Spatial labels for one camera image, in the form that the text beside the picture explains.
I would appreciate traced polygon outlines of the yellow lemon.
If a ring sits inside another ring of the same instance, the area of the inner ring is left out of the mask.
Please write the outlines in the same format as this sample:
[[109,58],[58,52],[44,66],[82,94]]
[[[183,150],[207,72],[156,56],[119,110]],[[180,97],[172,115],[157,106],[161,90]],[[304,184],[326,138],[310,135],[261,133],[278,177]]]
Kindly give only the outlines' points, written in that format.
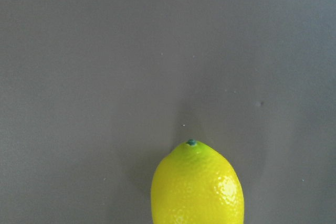
[[151,184],[153,223],[244,223],[244,195],[229,161],[190,139],[163,158]]

